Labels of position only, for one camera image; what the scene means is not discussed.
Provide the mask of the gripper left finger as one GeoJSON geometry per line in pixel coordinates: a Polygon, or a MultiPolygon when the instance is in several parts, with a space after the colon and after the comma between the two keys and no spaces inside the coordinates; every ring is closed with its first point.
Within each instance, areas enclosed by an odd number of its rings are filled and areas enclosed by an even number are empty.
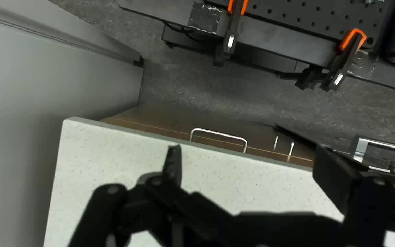
{"type": "Polygon", "coordinates": [[[162,247],[234,247],[232,216],[197,192],[181,188],[182,150],[169,146],[161,172],[141,176],[132,189],[94,189],[68,247],[127,247],[148,231],[162,247]]]}

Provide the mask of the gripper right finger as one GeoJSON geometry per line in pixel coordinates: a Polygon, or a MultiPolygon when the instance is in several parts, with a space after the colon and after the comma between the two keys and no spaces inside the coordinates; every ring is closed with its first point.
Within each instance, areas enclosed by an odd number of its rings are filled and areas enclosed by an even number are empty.
{"type": "Polygon", "coordinates": [[[384,247],[395,232],[395,173],[372,170],[318,144],[312,176],[343,214],[338,247],[384,247]]]}

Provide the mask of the brown wooden drawer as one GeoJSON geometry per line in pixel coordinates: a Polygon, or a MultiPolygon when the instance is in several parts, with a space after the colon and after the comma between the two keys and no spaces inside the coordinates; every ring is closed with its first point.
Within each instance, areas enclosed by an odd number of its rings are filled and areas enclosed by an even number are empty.
{"type": "MultiPolygon", "coordinates": [[[[189,134],[193,128],[228,133],[243,137],[248,141],[246,154],[283,162],[285,162],[283,154],[273,151],[274,139],[278,134],[289,137],[274,125],[163,104],[141,104],[114,116],[106,117],[102,119],[102,122],[184,141],[189,140],[189,134]]],[[[243,150],[242,141],[203,132],[196,132],[192,142],[240,153],[243,150]]],[[[311,168],[313,157],[314,151],[311,148],[295,141],[289,163],[311,168]]]]}

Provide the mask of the orange and black clamp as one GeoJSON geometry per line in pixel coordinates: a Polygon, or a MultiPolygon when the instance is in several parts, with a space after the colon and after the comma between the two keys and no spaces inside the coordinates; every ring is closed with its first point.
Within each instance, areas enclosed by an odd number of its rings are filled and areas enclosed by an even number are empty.
{"type": "Polygon", "coordinates": [[[304,69],[295,82],[299,89],[314,89],[317,83],[324,91],[338,90],[347,76],[347,71],[353,58],[367,39],[367,35],[360,29],[350,30],[338,46],[339,54],[328,67],[328,72],[322,72],[320,66],[310,65],[304,69]]]}
{"type": "Polygon", "coordinates": [[[249,0],[229,0],[227,12],[229,20],[224,40],[215,49],[213,65],[222,67],[235,52],[240,17],[246,12],[249,0]]]}

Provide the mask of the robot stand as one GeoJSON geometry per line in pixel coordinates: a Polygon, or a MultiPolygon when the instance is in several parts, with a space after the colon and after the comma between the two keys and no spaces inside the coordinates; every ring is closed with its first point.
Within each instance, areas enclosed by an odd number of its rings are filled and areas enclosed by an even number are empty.
{"type": "MultiPolygon", "coordinates": [[[[116,3],[124,10],[212,37],[223,37],[228,23],[226,11],[202,0],[116,0],[116,3]]],[[[251,17],[240,19],[239,34],[242,44],[316,66],[328,66],[337,49],[334,41],[251,17]]],[[[366,50],[356,53],[348,75],[395,89],[395,67],[366,50]]]]}

